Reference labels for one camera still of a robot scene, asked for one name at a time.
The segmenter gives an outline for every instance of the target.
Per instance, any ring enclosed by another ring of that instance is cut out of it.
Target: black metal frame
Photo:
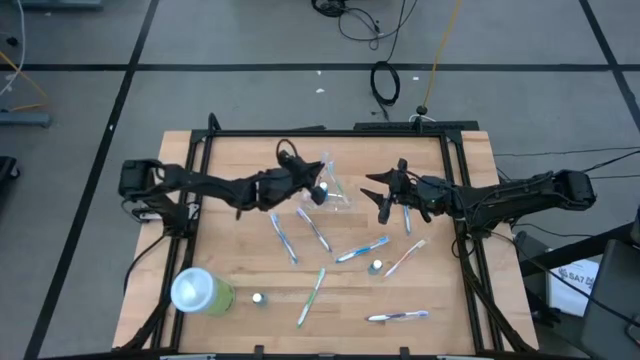
[[[535,256],[531,258],[532,261],[522,260],[520,262],[520,271],[522,272],[522,276],[525,277],[543,271],[539,267],[535,266],[533,262],[539,263],[547,269],[555,269],[563,265],[571,264],[574,261],[604,254],[604,250],[610,240],[619,240],[626,244],[633,244],[634,241],[631,238],[631,229],[633,226],[634,223],[630,222],[628,224],[618,226],[615,229],[603,232],[602,234],[594,235],[590,238],[563,246],[551,252]],[[517,234],[516,240],[519,237],[526,236],[527,234],[524,231],[521,231]]]
[[[469,171],[467,167],[466,157],[464,153],[464,147],[462,144],[461,131],[464,130],[478,130],[476,122],[441,122],[441,123],[396,123],[396,124],[380,124],[380,123],[361,123],[354,127],[354,130],[318,130],[318,129],[300,129],[300,130],[220,130],[219,127],[215,130],[211,128],[208,130],[193,130],[191,141],[189,144],[189,150],[187,153],[187,161],[185,168],[193,169],[195,160],[195,154],[198,144],[204,139],[205,149],[203,152],[201,173],[207,171],[209,160],[211,156],[211,149],[214,137],[430,137],[437,138],[440,141],[440,148],[442,150],[442,161],[445,170],[445,177],[448,181],[454,182],[453,165],[451,161],[451,155],[449,152],[449,141],[451,141],[456,149],[457,160],[460,167],[460,175],[463,185],[471,185],[469,178]],[[180,202],[185,204],[187,201],[187,193],[181,192]],[[196,198],[195,203],[201,206],[202,196]],[[464,234],[464,227],[455,224],[456,237],[458,237],[458,251],[460,254],[461,269],[464,269],[466,258],[468,257],[466,247],[466,235]],[[187,266],[191,266],[193,261],[193,250],[195,249],[195,241],[197,238],[197,225],[196,231],[190,235],[187,241],[187,250],[185,251],[185,263]],[[484,289],[490,294],[493,299],[491,291],[491,282],[489,279],[489,271],[486,263],[483,242],[481,240],[474,240],[476,247],[476,258],[478,261],[478,274],[482,280]],[[164,277],[162,280],[162,289],[160,296],[166,296],[170,289],[171,280],[175,275],[176,260],[178,257],[178,247],[180,239],[172,238],[169,250],[169,256],[167,258],[167,264],[165,267]],[[484,351],[482,330],[480,328],[480,319],[478,316],[477,302],[473,290],[465,284],[465,295],[467,300],[467,308],[469,311],[469,319],[471,325],[471,334],[473,337],[474,349],[476,353]],[[489,324],[491,330],[491,338],[493,342],[493,349],[503,351],[502,337],[500,331],[495,322],[489,317]],[[170,349],[178,350],[180,345],[180,336],[182,332],[183,313],[177,311],[174,319]],[[164,321],[161,320],[156,327],[151,342],[152,349],[161,348],[161,339],[164,328]]]
[[[462,141],[461,131],[474,131],[479,130],[477,122],[463,121],[463,122],[438,122],[438,123],[423,123],[417,120],[414,123],[393,123],[393,124],[380,124],[380,123],[358,123],[354,126],[354,130],[324,130],[322,127],[312,127],[307,129],[297,130],[221,130],[215,117],[210,116],[209,128],[206,130],[193,130],[189,142],[189,150],[187,152],[187,159],[185,168],[193,169],[196,159],[196,153],[201,143],[204,144],[204,151],[202,155],[202,161],[200,166],[200,172],[207,173],[209,163],[211,159],[211,152],[213,148],[213,140],[216,137],[281,137],[281,138],[295,138],[295,137],[429,137],[436,138],[440,142],[440,149],[442,152],[442,160],[445,172],[445,178],[448,181],[455,182],[453,165],[451,161],[451,154],[449,151],[449,144],[452,143],[456,149],[456,157],[460,168],[460,176],[463,185],[471,185],[469,171],[467,167],[466,156],[464,152],[464,146]],[[186,204],[189,199],[188,192],[181,192],[179,202]],[[193,201],[198,207],[202,206],[202,196],[196,196]],[[186,244],[186,250],[184,259],[182,262],[182,268],[190,267],[193,263],[193,256],[195,250],[195,244],[197,239],[197,230],[199,226],[199,216],[193,220],[193,228],[189,236],[184,239]],[[461,271],[464,274],[467,272],[475,273],[471,267],[471,263],[468,260],[469,252],[467,250],[467,238],[464,226],[459,222],[454,221],[454,229],[456,232],[458,252],[460,255]],[[167,263],[165,265],[165,272],[162,281],[160,297],[168,296],[170,290],[171,281],[175,275],[176,261],[178,259],[178,250],[180,248],[181,238],[172,238],[169,248]],[[486,292],[488,299],[493,301],[493,294],[491,290],[491,282],[489,277],[488,266],[486,262],[483,242],[481,239],[471,239],[475,246],[476,259],[478,264],[478,275],[480,278],[482,289]],[[499,327],[496,324],[497,320],[494,320],[491,316],[487,316],[489,321],[489,329],[491,333],[491,340],[493,344],[492,350],[487,350],[484,347],[484,338],[482,330],[480,328],[480,319],[478,315],[476,294],[472,287],[465,281],[465,296],[467,301],[467,309],[469,312],[469,322],[471,327],[471,335],[473,337],[473,344],[475,355],[471,357],[488,357],[496,360],[502,359],[547,359],[547,360],[572,360],[576,358],[546,355],[540,353],[522,353],[522,352],[505,352],[502,335]],[[169,347],[162,347],[161,340],[164,329],[164,318],[162,318],[154,332],[152,334],[152,340],[150,348],[145,350],[118,350],[111,353],[97,353],[97,354],[84,354],[79,356],[67,356],[55,359],[158,359],[160,356],[179,355],[180,337],[182,335],[182,324],[184,321],[184,314],[176,310],[176,316],[172,326],[170,344]],[[437,359],[435,355],[410,355],[407,347],[399,348],[398,355],[340,355],[340,354],[265,354],[264,346],[256,345],[253,353],[245,354],[231,354],[231,353],[216,353],[213,357],[215,359],[323,359],[331,358],[335,359]]]

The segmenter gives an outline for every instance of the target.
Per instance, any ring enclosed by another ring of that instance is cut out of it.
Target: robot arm
[[[463,220],[470,235],[481,237],[486,237],[502,221],[550,208],[586,210],[596,200],[589,176],[571,170],[474,188],[457,186],[434,176],[418,177],[407,170],[407,161],[400,159],[397,170],[367,177],[389,185],[386,197],[361,189],[378,205],[381,224],[387,223],[392,204],[408,205],[418,209],[426,222],[431,221],[431,216],[448,214]]]
[[[319,161],[306,163],[297,153],[290,155],[285,150],[277,152],[276,157],[280,168],[235,180],[187,171],[158,160],[127,160],[122,165],[118,193],[127,201],[143,201],[176,236],[185,235],[190,220],[189,208],[167,196],[178,190],[221,199],[238,210],[236,218],[242,211],[272,209],[302,189],[309,190],[316,204],[322,204],[324,190],[315,182],[324,165]]]

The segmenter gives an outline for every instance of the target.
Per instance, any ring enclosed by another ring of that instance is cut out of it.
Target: cable
[[[124,286],[122,288],[123,294],[127,292],[127,285],[129,284],[129,275],[131,275],[131,271],[133,271],[133,268],[136,266],[138,261],[140,261],[140,259],[142,259],[143,256],[145,256],[149,251],[151,251],[151,249],[153,249],[156,245],[158,245],[160,241],[162,241],[162,239],[164,239],[166,236],[167,234],[163,232],[162,235],[160,235],[160,237],[158,238],[158,240],[152,242],[151,245],[149,245],[146,249],[142,250],[142,252],[138,256],[136,256],[135,259],[133,259],[133,262],[131,263],[131,265],[129,265],[129,268],[127,269],[127,273],[124,276]]]
[[[38,84],[31,80],[31,78],[29,76],[27,76],[27,74],[25,74],[24,72],[22,72],[22,70],[13,63],[13,61],[11,61],[11,59],[9,59],[9,57],[7,55],[5,55],[2,51],[0,51],[0,57],[7,62],[7,64],[9,64],[15,71],[16,73],[20,74],[20,76],[22,76],[25,80],[27,80],[31,86],[33,86],[39,93],[40,95],[42,95],[43,98],[48,99],[49,95],[47,95],[47,93],[42,90],[42,88],[40,86],[38,86]],[[32,104],[32,105],[24,105],[24,106],[18,106],[15,107],[13,109],[11,109],[10,111],[19,111],[19,110],[25,110],[25,109],[31,109],[31,108],[35,108],[35,107],[41,107],[41,106],[45,106],[45,104]]]
[[[440,56],[442,55],[442,50],[444,49],[445,45],[447,44],[447,40],[449,40],[449,34],[451,33],[451,30],[453,29],[453,25],[456,22],[456,18],[458,17],[458,12],[460,11],[460,4],[462,3],[462,0],[456,0],[456,6],[453,8],[453,14],[451,14],[451,19],[449,19],[449,26],[447,26],[447,31],[445,31],[444,35],[442,36],[442,42],[440,42],[440,47],[438,48],[438,51],[436,52],[436,58],[433,61],[433,66],[431,67],[431,75],[429,75],[429,85],[427,86],[427,94],[424,97],[424,102],[422,103],[422,106],[424,106],[425,108],[427,107],[427,104],[429,103],[429,97],[431,96],[431,90],[433,89],[433,86],[435,84],[435,80],[436,80],[436,68],[438,66],[438,61],[440,60]]]
[[[413,122],[414,119],[416,118],[421,118],[427,121],[431,121],[431,122],[437,122],[436,119],[434,118],[430,118],[427,115],[419,115],[419,114],[413,114],[411,116],[409,116],[409,122]]]
[[[404,14],[404,7],[406,3],[407,3],[407,0],[402,0],[402,7],[400,8],[400,16],[398,17],[398,29],[400,29],[400,26],[402,24],[402,15]],[[389,121],[389,113],[387,112],[387,109],[385,109],[385,106],[393,106],[396,103],[396,101],[398,101],[398,97],[400,97],[400,76],[398,76],[398,72],[396,71],[396,69],[394,69],[393,66],[389,64],[391,57],[393,57],[393,52],[396,49],[396,43],[398,42],[399,33],[400,33],[399,31],[396,31],[396,36],[393,39],[393,46],[391,47],[391,51],[389,52],[389,56],[387,57],[387,60],[378,61],[377,63],[375,63],[371,68],[371,74],[369,76],[369,85],[371,86],[371,93],[373,93],[373,97],[376,99],[376,102],[378,102],[378,106],[380,106],[380,109],[382,110],[382,115],[384,116],[384,119],[386,121]],[[393,96],[389,99],[380,95],[380,92],[378,92],[378,88],[376,87],[376,72],[382,68],[389,70],[389,73],[393,78],[393,84],[395,85],[395,92],[393,93]]]
[[[581,154],[581,153],[590,153],[590,152],[598,152],[598,151],[634,150],[634,149],[640,149],[640,146],[609,147],[609,148],[569,150],[569,151],[547,151],[547,152],[523,153],[523,154],[502,153],[502,154],[493,154],[493,156],[494,157],[498,157],[498,156],[521,157],[521,156],[566,155],[566,154]]]
[[[411,14],[413,13],[413,10],[415,9],[416,5],[418,4],[417,0],[414,0],[413,5],[411,5],[411,8],[409,9],[409,11],[407,12],[407,16],[402,19],[398,25],[398,27],[396,27],[393,31],[388,32],[388,33],[381,33],[380,32],[380,27],[378,27],[378,24],[373,20],[373,17],[366,11],[360,9],[360,8],[351,8],[351,7],[345,7],[343,10],[343,14],[348,14],[351,15],[353,17],[355,17],[356,19],[360,20],[373,34],[372,37],[370,38],[357,38],[351,35],[348,35],[344,32],[344,29],[342,28],[342,16],[338,17],[338,31],[340,31],[340,34],[342,34],[342,36],[346,37],[349,40],[353,40],[353,41],[359,41],[359,42],[373,42],[373,41],[377,41],[379,42],[382,39],[388,38],[389,36],[393,36],[394,34],[396,34],[400,28],[402,28],[404,26],[404,24],[407,22],[407,20],[409,20],[409,17],[411,16]],[[371,25],[369,25],[366,20],[364,20],[363,18],[361,18],[358,15],[353,14],[352,10],[355,10],[357,12],[361,12],[363,14],[365,14],[365,16],[371,20]],[[376,46],[375,48],[372,47],[371,44],[369,44],[369,48],[371,50],[376,50],[378,47]]]
[[[559,237],[592,237],[593,235],[589,235],[589,234],[558,234],[555,233],[553,231],[549,231],[546,229],[541,228],[538,225],[535,224],[530,224],[530,223],[522,223],[522,224],[515,224],[512,227],[516,227],[516,226],[531,226],[534,227],[542,232],[546,232],[547,234],[551,234],[551,235],[555,235],[555,236],[559,236]]]
[[[418,0],[414,0],[413,5],[411,6],[411,9],[409,9],[407,13],[407,16],[403,17],[404,9],[406,7],[406,0],[402,0],[402,8],[400,10],[400,17],[398,18],[397,27],[395,28],[395,30],[389,33],[381,33],[380,27],[378,26],[377,22],[373,19],[373,16],[371,16],[371,14],[369,14],[367,11],[360,8],[352,8],[352,7],[346,6],[344,0],[327,0],[326,2],[320,5],[318,5],[318,0],[311,0],[311,5],[320,14],[328,17],[338,18],[338,31],[340,31],[340,34],[342,34],[342,36],[353,41],[369,42],[369,49],[371,50],[377,50],[379,48],[381,39],[395,35],[395,38],[393,40],[393,46],[391,48],[389,56],[387,57],[387,60],[378,61],[373,65],[371,69],[370,79],[369,79],[371,93],[373,94],[373,97],[376,99],[378,106],[380,106],[380,110],[382,111],[382,115],[384,116],[384,119],[386,121],[389,121],[389,113],[387,112],[387,109],[385,108],[385,106],[393,106],[398,100],[398,97],[400,96],[400,77],[398,76],[398,73],[396,72],[396,70],[389,64],[389,61],[393,57],[393,53],[395,51],[396,44],[398,42],[398,33],[402,28],[402,26],[404,26],[404,24],[407,22],[407,20],[413,13],[413,10],[415,9],[417,4],[418,4]],[[367,29],[372,33],[372,37],[358,38],[345,33],[344,29],[342,28],[342,17],[345,14],[353,16],[354,18],[358,19],[361,23],[363,23],[367,27]],[[391,98],[385,98],[382,95],[380,95],[380,92],[378,91],[375,84],[375,74],[378,70],[382,70],[382,69],[388,70],[389,73],[391,74],[391,77],[393,78],[395,91]]]
[[[311,6],[320,14],[327,17],[340,17],[345,12],[345,0],[327,0],[318,6],[318,0],[311,0]]]
[[[502,174],[502,176],[504,176],[508,181],[511,181],[511,178],[509,177],[509,175],[507,175],[504,171],[502,171],[502,169],[500,169],[499,167],[496,166],[496,169],[498,170],[498,172],[500,174]]]
[[[26,55],[26,52],[27,52],[27,38],[26,38],[26,31],[25,31],[25,26],[24,26],[24,10],[22,9],[22,1],[21,0],[16,0],[16,4],[18,4],[18,9],[20,10],[20,30],[22,31],[22,55],[20,56],[20,66],[16,70],[15,75],[13,75],[11,80],[9,80],[7,85],[5,85],[2,90],[0,90],[0,96],[2,96],[2,94],[4,94],[4,92],[7,91],[7,89],[11,87],[11,84],[13,84],[13,82],[18,77],[18,74],[20,74],[20,72],[22,72],[22,66],[24,65],[24,59],[25,59],[25,55]]]
[[[185,206],[189,206],[191,204],[194,204],[194,202],[187,203],[185,204]],[[202,204],[200,204],[200,206],[198,206],[198,208],[191,214],[191,216],[189,217],[189,221],[193,221],[193,219],[196,218],[196,215],[200,214],[201,208],[202,208]],[[123,294],[127,292],[127,284],[129,283],[129,276],[131,275],[133,268],[140,261],[140,259],[142,259],[143,256],[145,256],[149,251],[151,251],[154,247],[156,247],[165,237],[167,237],[167,233],[166,231],[163,231],[162,235],[160,235],[160,237],[156,241],[152,242],[151,245],[149,245],[146,249],[142,250],[142,252],[138,254],[138,256],[136,256],[135,259],[133,259],[133,262],[131,263],[131,265],[129,265],[129,268],[127,269],[127,273],[124,276],[124,286],[122,289]]]
[[[589,299],[591,302],[593,302],[594,304],[598,305],[599,307],[601,307],[603,310],[609,312],[610,314],[618,317],[619,319],[624,320],[625,322],[627,322],[628,324],[634,325],[634,326],[639,326],[640,327],[640,323],[634,321],[633,319],[619,313],[616,310],[613,310],[612,308],[608,307],[607,305],[601,303],[600,301],[596,300],[593,296],[587,294],[586,292],[580,290],[579,288],[575,287],[574,285],[570,284],[569,282],[567,282],[566,280],[564,280],[562,277],[560,277],[559,275],[557,275],[556,273],[554,273],[553,271],[547,269],[545,266],[543,266],[542,264],[540,264],[538,261],[532,259],[529,255],[527,255],[527,253],[525,253],[522,248],[520,247],[520,245],[518,245],[515,241],[513,241],[513,239],[509,239],[507,236],[499,234],[495,231],[486,229],[488,231],[491,231],[492,234],[494,235],[498,235],[499,237],[507,240],[508,242],[510,242],[511,244],[513,244],[513,246],[518,250],[518,252],[520,254],[522,254],[522,256],[524,256],[529,262],[531,262],[535,267],[537,267],[538,269],[544,271],[545,273],[548,273],[549,275],[553,276],[554,278],[558,279],[558,281],[560,281],[561,283],[567,285],[568,287],[570,287],[571,289],[573,289],[574,291],[580,293],[582,296],[586,297],[587,299]]]
[[[293,150],[293,154],[296,157],[298,157],[298,149],[296,149],[296,146],[293,145],[291,140],[289,140],[289,139],[280,139],[280,141],[278,141],[278,144],[276,145],[276,159],[278,158],[278,154],[280,153],[280,145],[282,145],[282,143],[289,144],[289,146],[291,146],[291,149]]]
[[[600,169],[601,167],[605,167],[605,166],[607,166],[607,165],[613,164],[614,162],[616,162],[616,161],[618,161],[618,160],[622,160],[622,159],[624,159],[624,158],[626,158],[626,157],[629,157],[629,156],[631,156],[631,155],[638,154],[638,153],[640,153],[640,150],[636,150],[636,151],[630,152],[630,153],[628,153],[628,154],[625,154],[625,155],[619,156],[619,157],[617,157],[617,158],[613,158],[613,159],[611,159],[611,160],[608,160],[608,161],[605,161],[605,162],[602,162],[602,163],[599,163],[599,164],[593,165],[593,166],[592,166],[592,167],[590,167],[590,168],[587,168],[587,169],[582,170],[582,172],[589,172],[589,171],[592,171],[592,170],[595,170],[595,169]]]
[[[611,175],[611,176],[590,176],[591,180],[602,180],[602,179],[626,179],[626,178],[634,178],[640,177],[640,174],[634,175]]]
[[[138,219],[135,215],[133,215],[131,213],[131,211],[127,210],[124,207],[124,204],[128,203],[129,200],[128,199],[124,199],[122,200],[122,202],[120,203],[120,208],[122,209],[122,211],[124,211],[127,215],[129,215],[129,217],[131,217],[133,219],[133,221],[137,222],[138,224],[142,224],[142,221],[140,219]]]

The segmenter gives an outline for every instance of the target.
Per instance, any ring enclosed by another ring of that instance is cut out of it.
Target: black cable
[[[511,178],[509,177],[509,175],[507,175],[504,171],[502,171],[502,169],[500,169],[497,166],[496,166],[496,169],[498,169],[498,172],[502,174],[502,176],[504,176],[507,180],[511,181]]]
[[[634,178],[640,177],[640,174],[635,175],[611,175],[611,176],[590,176],[591,180],[602,180],[602,179],[626,179],[626,178]]]
[[[595,164],[590,168],[582,170],[582,172],[589,172],[589,171],[592,171],[592,170],[595,170],[595,169],[600,169],[600,168],[605,167],[607,165],[613,164],[614,162],[616,162],[618,160],[622,160],[624,158],[627,158],[627,157],[629,157],[631,155],[638,154],[638,153],[640,153],[640,150],[636,150],[636,151],[630,152],[628,154],[625,154],[625,155],[622,155],[622,156],[618,156],[617,158],[613,158],[611,160],[608,160],[608,161],[605,161],[605,162],[602,162],[602,163],[599,163],[599,164]]]
[[[619,319],[624,320],[625,322],[627,322],[628,324],[631,324],[633,326],[638,326],[640,327],[640,323],[634,321],[633,319],[619,313],[616,310],[613,310],[612,308],[608,307],[607,305],[601,303],[600,301],[596,300],[596,298],[594,298],[593,296],[587,294],[586,292],[580,290],[579,288],[575,287],[574,285],[570,284],[568,281],[564,280],[562,277],[560,277],[559,275],[555,274],[553,271],[547,269],[545,266],[543,266],[542,264],[540,264],[538,261],[532,259],[529,255],[527,255],[527,253],[525,253],[522,250],[522,247],[520,247],[520,245],[518,245],[515,241],[513,241],[513,239],[509,239],[507,236],[504,236],[502,234],[499,234],[495,231],[486,229],[488,231],[491,231],[492,234],[494,235],[498,235],[499,237],[507,240],[508,242],[510,242],[511,244],[513,244],[513,246],[518,250],[518,252],[520,254],[522,254],[522,256],[524,256],[529,262],[531,262],[535,267],[537,267],[538,269],[544,271],[545,273],[553,276],[554,278],[558,279],[558,281],[560,281],[561,283],[567,285],[568,287],[570,287],[571,289],[573,289],[574,291],[578,292],[579,294],[581,294],[582,296],[586,297],[587,299],[589,299],[590,301],[592,301],[594,304],[598,305],[599,307],[601,307],[603,310],[609,312],[610,314],[618,317]]]
[[[406,3],[407,3],[407,0],[402,0],[402,7],[400,8],[400,16],[398,17],[398,29],[400,29],[400,25],[402,24],[402,15],[404,14],[404,7]],[[369,76],[369,85],[371,85],[371,93],[373,93],[373,97],[378,102],[378,106],[380,106],[380,109],[382,109],[382,115],[384,116],[384,119],[387,121],[389,121],[389,113],[387,112],[387,109],[385,109],[385,106],[393,106],[398,100],[398,97],[400,96],[400,76],[398,76],[398,72],[396,71],[396,69],[394,69],[393,66],[389,64],[391,57],[393,57],[393,52],[396,49],[396,43],[398,42],[399,33],[400,33],[399,31],[396,31],[396,36],[393,39],[393,46],[391,47],[391,51],[389,52],[389,56],[387,57],[387,60],[378,61],[377,63],[375,63],[371,68],[371,74]],[[380,95],[380,92],[378,92],[378,88],[376,87],[376,72],[380,69],[389,70],[389,73],[393,78],[393,84],[395,85],[395,92],[393,93],[393,97],[388,99]]]
[[[325,0],[318,5],[318,0],[311,0],[311,6],[320,14],[327,17],[340,17],[347,7],[345,0]]]
[[[362,10],[360,8],[346,7],[345,11],[344,11],[344,14],[352,15],[355,18],[357,18],[358,20],[360,20],[371,31],[371,33],[373,33],[374,35],[372,37],[370,37],[370,38],[357,38],[357,37],[354,37],[354,36],[346,34],[344,32],[344,30],[342,29],[342,17],[341,16],[338,17],[338,30],[340,31],[340,34],[342,34],[342,36],[346,37],[349,40],[359,41],[359,42],[379,41],[381,39],[385,39],[385,38],[388,38],[389,36],[395,35],[404,26],[404,24],[407,22],[407,20],[409,20],[409,17],[413,13],[413,10],[416,8],[417,4],[418,4],[418,1],[414,0],[413,5],[411,5],[411,9],[409,9],[409,11],[407,12],[407,16],[404,19],[402,19],[402,21],[400,22],[398,27],[396,27],[391,32],[384,33],[383,35],[380,34],[380,28],[378,27],[377,22],[373,20],[373,17],[371,15],[369,15],[369,13],[367,13],[366,11],[364,11],[364,10]],[[371,20],[371,25],[367,24],[367,22],[364,19],[362,19],[361,17],[359,17],[359,16],[357,16],[355,14],[352,14],[351,13],[352,9],[356,9],[356,11],[364,13],[367,16],[367,18],[369,18]]]
[[[122,209],[122,211],[125,212],[125,214],[129,215],[129,217],[132,218],[133,221],[137,222],[138,224],[142,224],[142,220],[138,219],[135,215],[131,213],[131,211],[127,210],[127,208],[124,207],[124,204],[128,203],[129,201],[130,200],[128,199],[122,200],[122,202],[120,203],[120,208]]]
[[[195,202],[192,201],[190,203],[186,203],[185,206],[189,206],[194,203]],[[202,208],[202,204],[200,204],[200,206],[198,206],[198,208],[193,212],[193,214],[189,216],[189,221],[193,221],[193,219],[196,218],[196,215],[200,214],[201,208]],[[166,231],[163,231],[162,235],[160,235],[160,237],[156,241],[152,242],[151,245],[147,246],[146,249],[142,250],[142,252],[138,254],[138,256],[136,256],[135,259],[133,259],[133,262],[131,263],[131,265],[129,265],[129,268],[127,269],[127,273],[124,276],[124,286],[122,290],[123,293],[127,292],[127,284],[129,283],[129,276],[131,275],[133,268],[140,261],[140,259],[142,259],[143,256],[145,256],[149,251],[151,251],[151,249],[156,247],[165,237],[167,237],[167,233]]]
[[[555,236],[559,236],[559,237],[592,237],[593,236],[593,235],[590,235],[590,234],[558,234],[556,232],[543,229],[538,225],[530,224],[530,223],[515,224],[515,225],[512,225],[511,227],[516,227],[516,226],[531,226],[531,227],[534,227],[534,228],[536,228],[536,229],[538,229],[538,230],[540,230],[542,232],[546,232],[547,234],[551,234],[551,235],[555,235]]]
[[[454,251],[456,244],[458,244],[458,239],[453,240],[453,242],[451,243],[451,254],[453,255],[454,258],[460,259],[460,255],[456,254],[456,252]],[[469,259],[469,257],[471,257],[471,255],[476,251],[476,243],[475,242],[471,242],[471,244],[473,245],[473,247],[471,248],[471,251],[469,251],[467,253],[467,257],[464,258],[463,260]]]
[[[280,139],[280,141],[278,141],[278,145],[276,145],[276,159],[278,158],[278,154],[280,153],[280,145],[282,145],[282,143],[289,144],[289,146],[291,146],[291,149],[293,150],[293,154],[296,157],[298,157],[298,149],[296,149],[296,146],[293,145],[291,140],[289,140],[289,139]]]
[[[164,239],[166,236],[167,234],[163,232],[162,235],[160,235],[160,237],[158,238],[158,240],[152,242],[151,245],[149,245],[146,249],[142,250],[142,252],[138,256],[136,256],[135,259],[133,259],[133,262],[131,263],[131,265],[129,265],[129,268],[127,269],[127,273],[124,276],[124,286],[122,289],[123,294],[127,292],[127,285],[129,284],[129,276],[131,275],[131,271],[133,271],[133,268],[136,266],[138,261],[140,261],[140,259],[142,259],[143,256],[145,256],[149,251],[151,251],[151,249],[153,249],[156,245],[158,245],[160,241],[162,241],[162,239]]]
[[[633,150],[633,149],[640,149],[640,146],[609,147],[609,148],[585,149],[585,150],[569,150],[569,151],[548,151],[548,152],[522,153],[522,154],[503,153],[503,154],[493,154],[493,156],[494,157],[498,157],[498,156],[513,156],[513,157],[546,156],[546,155],[581,154],[581,153],[590,153],[590,152],[599,152],[599,151]]]

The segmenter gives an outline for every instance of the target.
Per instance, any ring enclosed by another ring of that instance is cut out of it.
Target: wooden tabletop
[[[184,165],[189,132],[165,133],[159,159]],[[495,163],[486,132],[463,132],[464,148],[473,186],[497,183]],[[226,179],[246,177],[277,167],[279,138],[221,137],[213,142],[209,175]],[[218,199],[205,198],[201,212],[194,266],[205,268],[234,285],[236,302],[223,317],[186,315],[181,352],[250,353],[264,345],[267,353],[397,354],[408,346],[411,354],[472,354],[473,343],[460,272],[451,254],[454,239],[451,218],[442,215],[426,224],[411,212],[413,232],[407,236],[402,208],[392,209],[389,223],[378,224],[376,205],[360,187],[386,193],[385,186],[364,177],[395,167],[398,158],[417,174],[444,177],[437,139],[430,138],[292,138],[306,161],[330,152],[352,208],[341,213],[309,212],[333,248],[334,255],[369,244],[388,235],[390,243],[372,253],[335,264],[309,226],[298,218],[296,196],[278,206],[298,265],[292,265],[267,213],[245,212],[235,220],[235,210]],[[450,146],[456,182],[460,183],[455,149]],[[496,231],[510,235],[501,224]],[[142,226],[136,253],[161,233],[159,222]],[[392,276],[371,276],[374,259],[388,269],[413,244],[427,245]],[[499,237],[484,240],[497,306],[523,339],[537,348],[515,250]],[[158,301],[169,241],[145,257],[131,274],[114,346],[128,341]],[[302,328],[296,322],[317,279],[327,275]],[[251,295],[264,293],[268,305],[255,306]],[[478,301],[485,347],[491,348],[484,307]],[[370,323],[365,316],[425,309],[428,319]],[[168,345],[175,310],[168,311],[163,344]]]

